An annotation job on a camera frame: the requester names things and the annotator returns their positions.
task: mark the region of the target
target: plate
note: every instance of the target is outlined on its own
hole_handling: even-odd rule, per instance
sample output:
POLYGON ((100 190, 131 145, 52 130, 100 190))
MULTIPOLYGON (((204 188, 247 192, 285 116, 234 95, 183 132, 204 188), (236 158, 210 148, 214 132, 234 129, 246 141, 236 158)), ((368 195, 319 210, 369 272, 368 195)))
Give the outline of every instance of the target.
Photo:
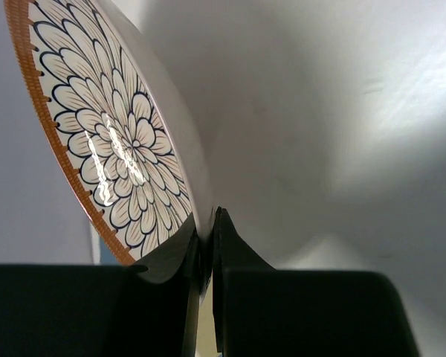
POLYGON ((51 148, 116 258, 130 264, 145 256, 192 211, 199 236, 206 238, 212 209, 209 196, 199 196, 209 184, 198 133, 158 61, 140 48, 141 34, 117 9, 111 19, 114 9, 104 1, 7 0, 5 7, 51 148), (136 57, 126 42, 145 55, 136 57), (143 72, 150 73, 155 94, 143 72), (171 137, 174 128, 180 134, 171 137), (181 143, 180 152, 174 143, 181 143))

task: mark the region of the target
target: floral pattern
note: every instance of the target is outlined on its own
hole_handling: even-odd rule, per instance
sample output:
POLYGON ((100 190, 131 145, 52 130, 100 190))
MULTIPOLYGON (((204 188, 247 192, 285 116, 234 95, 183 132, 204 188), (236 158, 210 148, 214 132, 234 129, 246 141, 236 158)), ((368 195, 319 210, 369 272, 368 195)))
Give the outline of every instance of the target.
POLYGON ((68 157, 106 223, 138 259, 191 211, 158 111, 91 2, 38 0, 29 17, 34 62, 68 157))

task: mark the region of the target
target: orange border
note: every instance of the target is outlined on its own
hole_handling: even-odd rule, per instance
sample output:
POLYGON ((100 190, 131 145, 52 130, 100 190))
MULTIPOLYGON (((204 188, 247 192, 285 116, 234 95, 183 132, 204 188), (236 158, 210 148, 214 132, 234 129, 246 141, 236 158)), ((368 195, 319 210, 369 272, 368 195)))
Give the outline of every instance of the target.
POLYGON ((59 140, 56 132, 56 123, 50 116, 47 102, 49 98, 43 95, 41 85, 39 83, 40 71, 36 70, 35 62, 33 61, 32 51, 34 47, 30 42, 29 25, 32 22, 28 19, 28 6, 33 3, 33 0, 4 0, 5 13, 7 14, 8 28, 15 48, 15 54, 18 58, 20 68, 22 70, 23 78, 25 79, 28 93, 33 101, 36 113, 43 130, 45 130, 48 142, 53 149, 54 155, 61 166, 74 194, 77 196, 84 211, 88 214, 89 219, 93 222, 94 227, 100 236, 104 239, 113 255, 116 256, 122 264, 132 264, 135 260, 129 254, 130 248, 124 248, 115 236, 117 231, 111 231, 109 226, 104 222, 104 210, 98 211, 90 200, 89 191, 84 190, 77 175, 79 170, 74 169, 66 155, 68 151, 67 146, 63 146, 59 140))

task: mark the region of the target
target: beige surface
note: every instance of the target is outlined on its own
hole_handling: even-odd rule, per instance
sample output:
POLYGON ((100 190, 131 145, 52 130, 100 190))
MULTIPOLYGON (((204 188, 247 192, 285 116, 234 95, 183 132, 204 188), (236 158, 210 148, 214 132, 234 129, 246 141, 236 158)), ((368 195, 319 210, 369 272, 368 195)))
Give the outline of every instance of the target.
POLYGON ((207 296, 200 306, 196 349, 198 357, 216 357, 215 325, 213 324, 213 282, 210 282, 207 296))

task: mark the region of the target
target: decorative plate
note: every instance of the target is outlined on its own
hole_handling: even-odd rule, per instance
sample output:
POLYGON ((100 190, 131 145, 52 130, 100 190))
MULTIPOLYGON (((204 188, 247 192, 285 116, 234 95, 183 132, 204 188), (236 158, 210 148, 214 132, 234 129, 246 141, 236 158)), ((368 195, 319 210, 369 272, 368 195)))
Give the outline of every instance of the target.
POLYGON ((81 205, 121 263, 192 208, 179 160, 127 47, 88 0, 6 0, 25 82, 81 205))

